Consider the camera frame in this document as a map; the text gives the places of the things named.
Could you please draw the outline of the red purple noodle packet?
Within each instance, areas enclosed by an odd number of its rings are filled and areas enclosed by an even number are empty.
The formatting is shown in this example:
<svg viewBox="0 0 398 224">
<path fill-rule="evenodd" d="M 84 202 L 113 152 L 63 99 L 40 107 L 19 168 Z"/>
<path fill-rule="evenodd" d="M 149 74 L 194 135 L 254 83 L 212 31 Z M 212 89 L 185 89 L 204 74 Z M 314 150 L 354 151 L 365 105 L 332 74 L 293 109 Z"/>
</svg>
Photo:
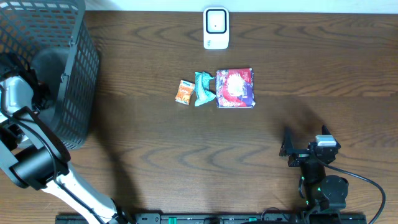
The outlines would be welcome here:
<svg viewBox="0 0 398 224">
<path fill-rule="evenodd" d="M 252 68 L 218 70 L 216 102 L 218 108 L 253 108 L 254 72 Z"/>
</svg>

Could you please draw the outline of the teal snack wrapper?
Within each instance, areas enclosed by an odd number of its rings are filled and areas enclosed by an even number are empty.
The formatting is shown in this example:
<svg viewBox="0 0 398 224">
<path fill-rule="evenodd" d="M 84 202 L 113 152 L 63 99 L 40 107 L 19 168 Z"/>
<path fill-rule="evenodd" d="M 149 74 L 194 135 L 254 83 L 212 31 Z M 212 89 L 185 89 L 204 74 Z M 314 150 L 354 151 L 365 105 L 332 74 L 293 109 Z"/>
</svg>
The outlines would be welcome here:
<svg viewBox="0 0 398 224">
<path fill-rule="evenodd" d="M 200 106 L 216 98 L 216 95 L 210 90 L 210 83 L 214 78 L 206 72 L 195 73 L 195 93 L 197 98 L 195 106 Z"/>
</svg>

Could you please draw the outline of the orange tissue pack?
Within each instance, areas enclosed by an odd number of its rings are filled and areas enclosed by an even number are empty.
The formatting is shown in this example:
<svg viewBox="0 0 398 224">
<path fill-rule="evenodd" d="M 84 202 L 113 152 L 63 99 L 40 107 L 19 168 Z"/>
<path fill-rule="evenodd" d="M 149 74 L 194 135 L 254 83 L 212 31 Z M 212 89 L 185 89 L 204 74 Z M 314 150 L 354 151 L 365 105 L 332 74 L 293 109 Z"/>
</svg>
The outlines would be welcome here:
<svg viewBox="0 0 398 224">
<path fill-rule="evenodd" d="M 175 96 L 175 101 L 184 105 L 189 105 L 191 96 L 195 91 L 195 87 L 196 84 L 181 80 Z"/>
</svg>

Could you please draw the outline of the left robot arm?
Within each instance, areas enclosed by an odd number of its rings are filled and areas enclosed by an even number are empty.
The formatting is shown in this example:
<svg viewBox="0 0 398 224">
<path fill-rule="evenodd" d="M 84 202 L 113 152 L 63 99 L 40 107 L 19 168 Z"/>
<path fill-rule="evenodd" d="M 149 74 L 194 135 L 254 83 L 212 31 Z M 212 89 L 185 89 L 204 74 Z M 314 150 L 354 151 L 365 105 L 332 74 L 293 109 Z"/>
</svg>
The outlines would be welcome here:
<svg viewBox="0 0 398 224">
<path fill-rule="evenodd" d="M 50 89 L 34 70 L 14 53 L 1 54 L 1 170 L 20 188 L 63 200 L 88 223 L 135 223 L 78 174 L 68 149 L 39 119 L 51 100 Z"/>
</svg>

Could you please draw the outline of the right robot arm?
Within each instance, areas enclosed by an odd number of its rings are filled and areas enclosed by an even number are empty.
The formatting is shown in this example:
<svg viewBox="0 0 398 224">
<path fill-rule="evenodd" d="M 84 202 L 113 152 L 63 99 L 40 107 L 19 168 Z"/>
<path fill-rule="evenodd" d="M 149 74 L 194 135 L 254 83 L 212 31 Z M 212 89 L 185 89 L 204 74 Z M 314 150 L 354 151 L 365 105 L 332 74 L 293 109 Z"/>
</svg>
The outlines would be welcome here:
<svg viewBox="0 0 398 224">
<path fill-rule="evenodd" d="M 279 156 L 288 158 L 289 167 L 299 167 L 302 177 L 298 190 L 307 201 L 308 209 L 303 211 L 303 223 L 319 223 L 327 215 L 340 219 L 339 211 L 346 207 L 348 181 L 337 175 L 326 175 L 325 167 L 336 159 L 341 145 L 325 125 L 322 133 L 308 143 L 307 148 L 294 147 L 293 134 L 284 129 Z"/>
</svg>

